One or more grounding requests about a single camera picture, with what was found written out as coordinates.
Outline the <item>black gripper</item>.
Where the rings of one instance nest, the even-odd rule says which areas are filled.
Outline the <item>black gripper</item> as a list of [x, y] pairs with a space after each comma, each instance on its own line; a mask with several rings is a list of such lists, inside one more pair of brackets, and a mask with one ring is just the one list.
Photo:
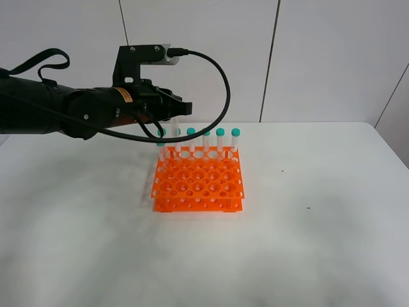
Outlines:
[[143, 83], [118, 84], [113, 87], [120, 95], [117, 103], [121, 114], [130, 116], [135, 122], [169, 121], [177, 116], [192, 114], [192, 103], [185, 102], [171, 90], [152, 84], [151, 80], [143, 79]]

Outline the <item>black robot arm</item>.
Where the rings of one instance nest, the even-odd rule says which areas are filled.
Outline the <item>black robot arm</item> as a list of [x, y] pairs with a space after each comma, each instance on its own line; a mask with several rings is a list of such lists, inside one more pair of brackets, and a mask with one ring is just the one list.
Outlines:
[[158, 125], [192, 113], [171, 90], [151, 81], [117, 83], [107, 88], [70, 88], [55, 81], [32, 81], [1, 70], [1, 133], [60, 132], [88, 140], [100, 129], [133, 123]]

